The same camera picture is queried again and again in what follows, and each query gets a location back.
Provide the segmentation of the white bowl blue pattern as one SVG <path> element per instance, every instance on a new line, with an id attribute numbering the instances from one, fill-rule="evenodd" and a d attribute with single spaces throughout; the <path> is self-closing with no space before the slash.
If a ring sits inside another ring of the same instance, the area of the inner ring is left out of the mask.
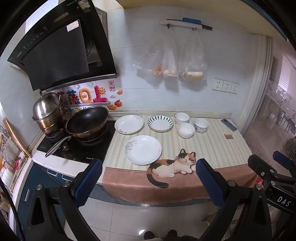
<path id="1" fill-rule="evenodd" d="M 209 123 L 204 118 L 195 118 L 194 127 L 197 133 L 205 133 L 209 128 Z"/>

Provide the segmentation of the plain white bowl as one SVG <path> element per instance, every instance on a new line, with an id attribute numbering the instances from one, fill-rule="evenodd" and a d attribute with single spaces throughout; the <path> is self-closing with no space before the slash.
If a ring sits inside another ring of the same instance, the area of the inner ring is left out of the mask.
<path id="1" fill-rule="evenodd" d="M 190 123 L 181 123 L 178 125 L 178 135 L 182 138 L 191 138 L 195 133 L 195 128 Z"/>

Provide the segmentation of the white bowl black rim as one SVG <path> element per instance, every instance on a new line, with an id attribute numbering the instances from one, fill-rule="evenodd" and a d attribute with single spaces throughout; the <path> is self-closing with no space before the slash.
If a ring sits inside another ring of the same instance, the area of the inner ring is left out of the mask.
<path id="1" fill-rule="evenodd" d="M 174 119 L 177 125 L 190 122 L 190 116 L 187 113 L 176 113 Z"/>

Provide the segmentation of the blue leaf pattern plate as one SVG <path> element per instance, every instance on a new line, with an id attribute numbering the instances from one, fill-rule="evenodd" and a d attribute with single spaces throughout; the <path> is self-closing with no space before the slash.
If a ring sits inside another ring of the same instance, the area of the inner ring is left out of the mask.
<path id="1" fill-rule="evenodd" d="M 173 120 L 165 115 L 155 115 L 148 119 L 149 128 L 155 132 L 164 133 L 171 130 L 174 126 Z"/>

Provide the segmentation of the white plate pink flowers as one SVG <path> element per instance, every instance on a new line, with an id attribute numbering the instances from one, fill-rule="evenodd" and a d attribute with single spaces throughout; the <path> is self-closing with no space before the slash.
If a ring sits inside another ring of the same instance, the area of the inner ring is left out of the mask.
<path id="1" fill-rule="evenodd" d="M 115 130 L 123 135 L 137 133 L 144 126 L 143 119 L 138 115 L 125 115 L 119 118 L 115 124 Z"/>

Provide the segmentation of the blue smartphone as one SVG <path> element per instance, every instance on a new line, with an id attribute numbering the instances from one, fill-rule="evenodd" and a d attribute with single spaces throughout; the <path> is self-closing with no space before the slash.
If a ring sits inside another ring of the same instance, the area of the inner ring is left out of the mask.
<path id="1" fill-rule="evenodd" d="M 231 131 L 236 131 L 237 130 L 237 128 L 232 124 L 232 123 L 230 123 L 230 121 L 229 120 L 227 120 L 227 119 L 222 119 L 221 120 L 221 122 L 224 124 L 224 125 L 226 125 L 227 126 L 227 128 L 229 128 Z"/>

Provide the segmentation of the black gas stove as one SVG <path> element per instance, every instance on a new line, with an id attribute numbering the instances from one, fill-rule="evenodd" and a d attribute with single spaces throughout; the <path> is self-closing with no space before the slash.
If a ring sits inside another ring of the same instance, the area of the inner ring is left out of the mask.
<path id="1" fill-rule="evenodd" d="M 81 142 L 75 137 L 65 140 L 53 152 L 53 155 L 86 164 L 89 164 L 94 159 L 103 162 L 115 134 L 114 124 L 114 120 L 108 120 L 102 130 L 102 135 L 92 141 Z"/>

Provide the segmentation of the striped cat table mat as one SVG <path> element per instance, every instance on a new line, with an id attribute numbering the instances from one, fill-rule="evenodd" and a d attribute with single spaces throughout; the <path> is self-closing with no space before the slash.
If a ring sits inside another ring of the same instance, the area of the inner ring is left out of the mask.
<path id="1" fill-rule="evenodd" d="M 248 167 L 251 150 L 239 131 L 231 131 L 221 119 L 207 120 L 205 133 L 191 138 L 178 135 L 178 126 L 154 132 L 145 125 L 138 133 L 115 132 L 103 162 L 100 184 L 113 198 L 141 204 L 166 204 L 208 197 L 196 174 L 196 162 L 205 159 L 225 180 L 252 187 L 256 174 Z M 162 146 L 161 156 L 151 164 L 136 165 L 125 157 L 125 144 L 136 136 L 151 136 Z"/>

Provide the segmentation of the black wok pan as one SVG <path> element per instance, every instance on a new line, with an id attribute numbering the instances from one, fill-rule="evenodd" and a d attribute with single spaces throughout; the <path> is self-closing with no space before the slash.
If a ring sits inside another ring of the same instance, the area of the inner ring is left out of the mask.
<path id="1" fill-rule="evenodd" d="M 54 154 L 66 140 L 75 137 L 80 142 L 93 142 L 105 134 L 108 110 L 103 106 L 94 106 L 75 113 L 66 123 L 68 135 L 56 142 L 45 154 L 45 158 Z"/>

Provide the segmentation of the wooden cutting board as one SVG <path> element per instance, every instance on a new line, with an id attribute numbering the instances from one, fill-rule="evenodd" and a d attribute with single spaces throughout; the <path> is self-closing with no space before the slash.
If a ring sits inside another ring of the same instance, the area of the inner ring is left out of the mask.
<path id="1" fill-rule="evenodd" d="M 16 144 L 16 146 L 28 157 L 31 158 L 32 155 L 28 152 L 28 150 L 25 148 L 25 146 L 23 145 L 23 143 L 20 141 L 20 139 L 18 138 L 18 136 L 16 135 L 15 131 L 12 128 L 11 123 L 9 122 L 9 120 L 7 118 L 3 119 L 4 125 L 9 133 L 9 135 L 11 136 L 11 139 L 13 140 L 13 142 Z"/>

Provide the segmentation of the stainless steel pot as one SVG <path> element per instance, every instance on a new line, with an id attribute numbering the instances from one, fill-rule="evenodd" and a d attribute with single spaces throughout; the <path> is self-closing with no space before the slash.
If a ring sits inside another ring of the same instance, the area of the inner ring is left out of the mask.
<path id="1" fill-rule="evenodd" d="M 63 128 L 66 122 L 66 111 L 60 95 L 40 91 L 40 98 L 33 106 L 32 119 L 46 135 L 51 135 Z"/>

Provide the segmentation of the plastic bag with snacks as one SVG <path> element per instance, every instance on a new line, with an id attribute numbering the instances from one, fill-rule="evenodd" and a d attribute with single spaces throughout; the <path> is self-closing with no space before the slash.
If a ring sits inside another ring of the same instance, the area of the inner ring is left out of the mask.
<path id="1" fill-rule="evenodd" d="M 145 46 L 134 66 L 146 74 L 163 75 L 165 33 L 155 35 Z"/>

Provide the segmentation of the wall socket panel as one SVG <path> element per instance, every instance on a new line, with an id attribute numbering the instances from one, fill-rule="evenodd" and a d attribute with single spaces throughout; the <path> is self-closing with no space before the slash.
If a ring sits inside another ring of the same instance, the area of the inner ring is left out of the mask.
<path id="1" fill-rule="evenodd" d="M 218 92 L 224 92 L 224 93 L 230 93 L 230 94 L 237 94 L 239 89 L 239 84 L 214 78 L 213 84 L 212 84 L 212 90 L 218 91 Z"/>

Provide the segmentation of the colourful wall stickers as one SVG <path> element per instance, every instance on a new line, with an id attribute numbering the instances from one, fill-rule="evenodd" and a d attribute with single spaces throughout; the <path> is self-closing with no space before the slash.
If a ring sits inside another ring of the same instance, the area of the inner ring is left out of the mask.
<path id="1" fill-rule="evenodd" d="M 116 111 L 123 106 L 123 90 L 114 79 L 95 80 L 54 90 L 61 97 L 67 113 L 103 106 Z"/>

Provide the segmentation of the blue handled knife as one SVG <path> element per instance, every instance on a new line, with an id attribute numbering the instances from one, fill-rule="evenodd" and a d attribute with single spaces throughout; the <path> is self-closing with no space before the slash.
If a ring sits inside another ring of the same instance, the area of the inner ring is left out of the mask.
<path id="1" fill-rule="evenodd" d="M 204 30 L 208 30 L 208 31 L 212 31 L 213 30 L 213 28 L 211 26 L 202 24 L 201 20 L 192 19 L 192 18 L 182 18 L 179 21 L 184 21 L 184 22 L 188 22 L 188 23 L 194 23 L 194 24 L 201 25 L 202 26 L 202 29 L 204 29 Z"/>

